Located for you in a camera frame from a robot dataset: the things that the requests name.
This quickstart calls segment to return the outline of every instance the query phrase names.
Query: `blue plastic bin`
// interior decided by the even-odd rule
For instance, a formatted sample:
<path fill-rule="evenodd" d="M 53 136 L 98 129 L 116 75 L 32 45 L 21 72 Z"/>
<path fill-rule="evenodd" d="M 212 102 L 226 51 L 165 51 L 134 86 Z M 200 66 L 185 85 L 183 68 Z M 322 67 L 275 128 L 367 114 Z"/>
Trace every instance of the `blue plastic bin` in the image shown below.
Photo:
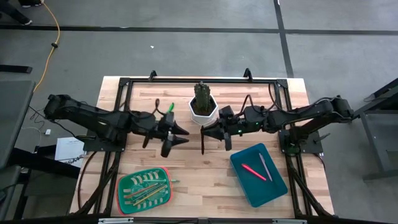
<path fill-rule="evenodd" d="M 262 165 L 259 153 L 264 157 L 272 181 L 269 179 L 267 171 Z M 287 193 L 286 184 L 263 143 L 256 144 L 255 146 L 232 154 L 230 159 L 244 194 L 251 206 L 259 207 Z M 267 181 L 263 181 L 250 173 L 242 167 L 242 164 L 247 164 L 257 173 L 265 177 Z"/>

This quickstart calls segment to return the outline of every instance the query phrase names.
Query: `wooden tabletop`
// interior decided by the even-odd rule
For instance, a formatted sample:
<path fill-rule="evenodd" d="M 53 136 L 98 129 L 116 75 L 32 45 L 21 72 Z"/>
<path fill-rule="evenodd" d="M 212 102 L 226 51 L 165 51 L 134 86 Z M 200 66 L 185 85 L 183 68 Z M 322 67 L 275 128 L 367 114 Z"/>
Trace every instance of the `wooden tabletop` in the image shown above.
<path fill-rule="evenodd" d="M 104 77 L 99 93 L 97 107 L 112 110 L 120 77 Z M 304 80 L 288 79 L 293 108 L 308 105 Z M 270 106 L 271 99 L 266 84 L 226 84 L 210 83 L 211 93 L 219 108 L 231 105 L 235 113 L 242 107 L 244 97 L 250 94 L 255 105 Z M 205 137 L 205 155 L 201 154 L 200 127 L 191 121 L 188 102 L 193 96 L 192 83 L 135 83 L 132 89 L 131 109 L 152 111 L 155 99 L 160 99 L 159 109 L 167 111 L 175 103 L 175 119 L 182 128 L 190 132 L 190 141 L 173 147 L 168 158 L 160 156 L 161 141 L 151 140 L 143 149 L 143 136 L 129 134 L 126 150 L 122 153 L 118 178 L 142 169 L 164 166 L 171 178 L 180 180 L 174 184 L 173 199 L 148 211 L 132 214 L 134 217 L 213 217 L 213 218 L 292 218 L 294 217 L 292 198 L 289 192 L 261 207 L 253 208 L 248 204 L 242 188 L 229 163 L 229 157 L 235 152 L 253 146 L 259 142 L 266 145 L 286 186 L 289 188 L 285 157 L 280 153 L 277 134 L 263 132 L 233 136 L 233 149 L 225 151 L 224 142 Z M 333 213 L 325 171 L 319 158 L 303 154 L 303 164 L 308 188 L 326 211 Z M 81 199 L 84 203 L 93 193 L 100 179 L 104 153 L 97 153 L 88 164 L 81 185 Z M 102 209 L 106 203 L 108 187 L 104 191 Z M 303 197 L 297 186 L 300 208 L 304 211 Z M 112 216 L 121 216 L 114 197 Z M 73 198 L 71 212 L 77 210 L 77 196 Z"/>

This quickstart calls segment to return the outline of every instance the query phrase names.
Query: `potted plant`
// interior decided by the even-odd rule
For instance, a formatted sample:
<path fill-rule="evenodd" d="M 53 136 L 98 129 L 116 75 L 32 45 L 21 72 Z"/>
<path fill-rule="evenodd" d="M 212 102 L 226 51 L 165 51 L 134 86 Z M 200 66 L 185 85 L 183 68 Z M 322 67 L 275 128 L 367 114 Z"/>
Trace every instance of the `potted plant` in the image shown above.
<path fill-rule="evenodd" d="M 202 125 L 210 124 L 217 113 L 218 105 L 210 94 L 210 88 L 203 82 L 197 83 L 194 86 L 195 96 L 189 102 L 191 109 L 191 119 Z"/>

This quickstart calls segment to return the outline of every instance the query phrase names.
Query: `green cactus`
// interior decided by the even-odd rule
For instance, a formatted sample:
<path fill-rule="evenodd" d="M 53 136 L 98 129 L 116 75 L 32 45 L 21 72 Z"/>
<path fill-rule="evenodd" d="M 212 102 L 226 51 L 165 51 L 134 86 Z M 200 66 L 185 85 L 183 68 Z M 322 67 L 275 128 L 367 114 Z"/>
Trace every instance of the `green cactus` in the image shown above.
<path fill-rule="evenodd" d="M 213 110 L 212 105 L 210 103 L 210 88 L 208 85 L 200 82 L 195 85 L 195 108 L 199 115 L 209 115 Z"/>

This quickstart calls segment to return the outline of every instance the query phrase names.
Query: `green tray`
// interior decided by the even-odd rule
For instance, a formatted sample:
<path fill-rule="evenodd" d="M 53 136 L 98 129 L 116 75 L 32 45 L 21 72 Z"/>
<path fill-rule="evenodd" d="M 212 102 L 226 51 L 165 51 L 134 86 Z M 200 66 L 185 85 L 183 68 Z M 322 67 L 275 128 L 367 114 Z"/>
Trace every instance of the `green tray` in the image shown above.
<path fill-rule="evenodd" d="M 135 172 L 133 174 L 125 175 L 121 177 L 118 182 L 118 207 L 119 212 L 122 215 L 132 214 L 136 212 L 142 212 L 151 208 L 154 208 L 159 205 L 163 205 L 167 203 L 172 198 L 172 184 L 170 183 L 169 172 L 166 168 L 152 168 L 147 170 L 142 170 L 139 172 Z M 156 182 L 145 182 L 144 180 L 159 180 L 159 184 L 155 187 L 146 190 L 144 192 L 140 192 L 137 195 L 131 198 L 124 198 L 125 195 L 133 194 L 139 190 L 142 190 L 150 185 L 156 184 Z M 140 195 L 145 194 L 149 195 L 152 189 L 160 187 L 161 184 L 165 184 L 166 188 L 157 192 L 153 196 L 144 200 L 140 204 L 133 206 L 133 203 L 138 201 L 136 198 L 140 197 Z"/>

